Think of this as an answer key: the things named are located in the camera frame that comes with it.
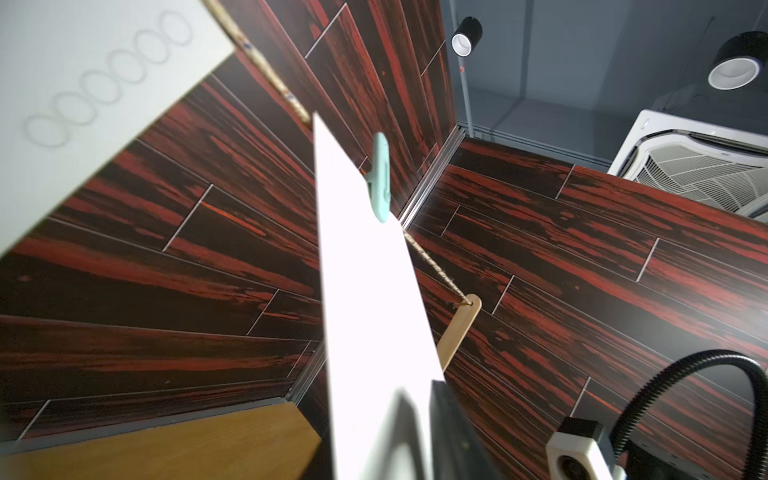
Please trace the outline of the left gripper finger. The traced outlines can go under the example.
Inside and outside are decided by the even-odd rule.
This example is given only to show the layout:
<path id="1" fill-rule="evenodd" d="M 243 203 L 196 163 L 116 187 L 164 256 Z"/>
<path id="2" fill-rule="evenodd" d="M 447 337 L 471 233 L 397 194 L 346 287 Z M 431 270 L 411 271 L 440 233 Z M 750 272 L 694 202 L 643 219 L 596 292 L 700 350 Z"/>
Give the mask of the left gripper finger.
<path id="1" fill-rule="evenodd" d="M 445 381 L 432 381 L 429 411 L 435 479 L 500 479 L 473 424 Z"/>

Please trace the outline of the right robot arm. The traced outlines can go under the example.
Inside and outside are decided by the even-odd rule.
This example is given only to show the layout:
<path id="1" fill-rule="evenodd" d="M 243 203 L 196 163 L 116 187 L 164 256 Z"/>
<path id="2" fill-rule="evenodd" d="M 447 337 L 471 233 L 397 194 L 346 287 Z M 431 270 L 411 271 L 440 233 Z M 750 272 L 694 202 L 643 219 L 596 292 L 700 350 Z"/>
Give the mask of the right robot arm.
<path id="1" fill-rule="evenodd" d="M 734 375 L 750 402 L 701 377 L 704 370 Z M 611 429 L 619 458 L 641 427 L 655 433 L 657 420 L 717 460 L 741 469 L 742 479 L 767 477 L 767 374 L 758 361 L 733 350 L 706 350 L 686 356 L 649 380 L 624 407 Z"/>

